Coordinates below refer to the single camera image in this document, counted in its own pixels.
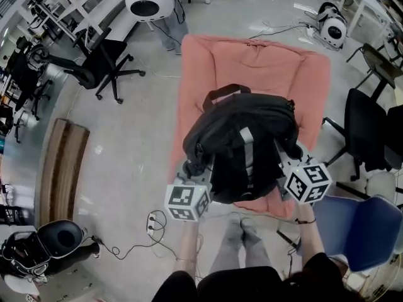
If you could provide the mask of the person's right forearm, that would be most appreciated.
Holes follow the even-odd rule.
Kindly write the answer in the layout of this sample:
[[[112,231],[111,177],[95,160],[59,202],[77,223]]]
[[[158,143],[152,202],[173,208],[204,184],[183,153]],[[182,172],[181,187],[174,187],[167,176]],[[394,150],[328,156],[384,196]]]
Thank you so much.
[[[312,221],[315,218],[313,208],[310,204],[302,204],[298,207],[298,219]],[[317,223],[299,225],[301,234],[301,249],[303,265],[316,254],[324,253],[324,246],[319,234]]]

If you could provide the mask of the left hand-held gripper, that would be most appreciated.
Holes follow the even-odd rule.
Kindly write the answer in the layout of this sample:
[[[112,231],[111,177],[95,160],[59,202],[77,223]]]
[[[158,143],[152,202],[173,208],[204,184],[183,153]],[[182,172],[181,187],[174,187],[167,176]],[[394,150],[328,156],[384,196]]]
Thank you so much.
[[[175,178],[166,187],[164,207],[174,220],[199,222],[212,202],[211,178],[215,163],[215,155],[211,155],[200,176],[193,176],[190,171],[191,162],[181,160],[176,165]]]

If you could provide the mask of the person's black shirt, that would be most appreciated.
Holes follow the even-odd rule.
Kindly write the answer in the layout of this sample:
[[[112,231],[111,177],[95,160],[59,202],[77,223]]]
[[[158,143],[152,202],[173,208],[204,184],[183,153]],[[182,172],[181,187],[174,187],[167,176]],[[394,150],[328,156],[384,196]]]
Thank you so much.
[[[344,287],[336,264],[314,255],[300,272],[285,280],[272,267],[214,272],[198,284],[185,271],[172,273],[152,302],[365,302]]]

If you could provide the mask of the person's grey trousers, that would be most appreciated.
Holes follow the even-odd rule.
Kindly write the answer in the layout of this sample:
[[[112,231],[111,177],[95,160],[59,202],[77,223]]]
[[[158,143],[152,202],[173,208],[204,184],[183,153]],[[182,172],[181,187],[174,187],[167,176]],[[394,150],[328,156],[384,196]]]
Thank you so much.
[[[254,220],[231,213],[217,256],[210,268],[210,274],[218,271],[240,269],[239,251],[246,252],[245,267],[271,267],[263,240],[258,236]]]

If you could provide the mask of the pink fabric chair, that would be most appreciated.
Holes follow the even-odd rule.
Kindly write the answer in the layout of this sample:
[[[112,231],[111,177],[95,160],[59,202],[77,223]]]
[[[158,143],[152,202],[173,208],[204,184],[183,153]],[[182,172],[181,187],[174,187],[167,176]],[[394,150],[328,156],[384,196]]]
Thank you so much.
[[[331,63],[317,52],[267,40],[187,34],[170,171],[184,159],[183,140],[202,113],[208,92],[240,84],[295,103],[298,140],[313,150],[330,89]]]

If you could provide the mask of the dark small table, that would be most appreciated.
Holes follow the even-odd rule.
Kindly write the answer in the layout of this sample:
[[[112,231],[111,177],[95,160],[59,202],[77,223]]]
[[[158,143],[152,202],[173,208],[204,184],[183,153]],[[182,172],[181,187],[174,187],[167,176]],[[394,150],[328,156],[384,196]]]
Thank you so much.
[[[386,83],[393,89],[396,88],[394,80],[403,76],[403,71],[400,68],[396,67],[391,61],[386,59],[377,49],[368,43],[364,43],[361,47],[357,48],[346,62],[348,63],[357,52],[361,52],[369,70],[368,75],[356,86],[356,89],[358,89],[373,74],[380,79],[380,83]]]

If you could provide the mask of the black office chair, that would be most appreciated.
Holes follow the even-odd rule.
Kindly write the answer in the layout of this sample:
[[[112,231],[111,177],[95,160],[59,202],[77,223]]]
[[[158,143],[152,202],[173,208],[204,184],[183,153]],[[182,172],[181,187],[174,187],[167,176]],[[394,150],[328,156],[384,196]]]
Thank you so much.
[[[342,155],[350,154],[355,174],[352,182],[360,179],[360,166],[366,171],[399,170],[403,168],[403,104],[385,111],[365,93],[350,89],[344,110],[344,126],[328,117],[322,123],[330,124],[345,140],[345,146],[325,163],[330,166]]]
[[[31,113],[39,121],[39,101],[43,98],[50,101],[51,97],[45,91],[53,81],[51,79],[42,80],[42,76],[45,73],[44,69],[32,69],[29,66],[28,52],[32,47],[32,43],[25,36],[19,37],[16,41],[16,48],[19,51],[14,51],[11,54],[6,66],[6,72],[21,92],[18,99],[11,98],[15,104],[15,111],[19,111],[28,100],[31,100],[33,101]]]
[[[56,57],[50,54],[48,48],[38,47],[33,52],[33,58],[41,63],[54,64],[64,69],[64,72],[74,76],[78,83],[87,90],[96,89],[96,98],[101,100],[101,92],[111,84],[114,100],[118,104],[123,103],[123,99],[118,97],[117,79],[120,76],[130,76],[138,74],[143,77],[146,71],[139,69],[123,70],[126,62],[131,62],[134,57],[129,53],[118,61],[121,54],[125,51],[127,43],[124,41],[111,40],[107,36],[111,33],[108,27],[96,41],[90,46],[86,59],[81,65],[74,61]]]

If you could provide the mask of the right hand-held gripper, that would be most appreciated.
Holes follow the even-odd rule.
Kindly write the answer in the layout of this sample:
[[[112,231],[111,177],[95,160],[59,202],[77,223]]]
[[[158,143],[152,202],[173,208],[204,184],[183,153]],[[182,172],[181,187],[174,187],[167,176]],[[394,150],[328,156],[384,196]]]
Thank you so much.
[[[323,163],[312,163],[312,154],[301,142],[301,158],[296,164],[290,163],[290,158],[279,143],[274,143],[280,158],[279,166],[284,176],[278,180],[278,189],[282,200],[294,199],[297,204],[312,204],[323,199],[332,184],[332,178]]]

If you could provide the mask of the wooden step platform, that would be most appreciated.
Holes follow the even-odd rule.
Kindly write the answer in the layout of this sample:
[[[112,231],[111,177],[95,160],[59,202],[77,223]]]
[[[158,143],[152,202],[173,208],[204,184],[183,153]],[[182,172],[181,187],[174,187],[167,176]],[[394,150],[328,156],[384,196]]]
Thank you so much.
[[[90,132],[57,118],[48,141],[40,183],[38,224],[72,220],[82,158]]]

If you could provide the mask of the person's left forearm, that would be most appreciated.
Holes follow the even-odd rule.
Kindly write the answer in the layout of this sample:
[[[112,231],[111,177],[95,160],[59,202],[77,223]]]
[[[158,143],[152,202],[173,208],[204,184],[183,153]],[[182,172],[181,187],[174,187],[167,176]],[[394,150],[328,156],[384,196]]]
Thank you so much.
[[[185,271],[193,279],[196,276],[198,236],[199,223],[184,222],[180,248],[174,264],[175,271]]]

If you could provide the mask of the blue chair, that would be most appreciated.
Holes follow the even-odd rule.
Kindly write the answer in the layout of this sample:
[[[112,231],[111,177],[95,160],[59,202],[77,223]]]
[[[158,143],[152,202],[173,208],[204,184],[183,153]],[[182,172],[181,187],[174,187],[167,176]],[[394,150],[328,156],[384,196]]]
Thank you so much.
[[[325,253],[344,256],[353,272],[386,263],[403,222],[398,207],[381,196],[365,201],[326,196],[313,211]]]

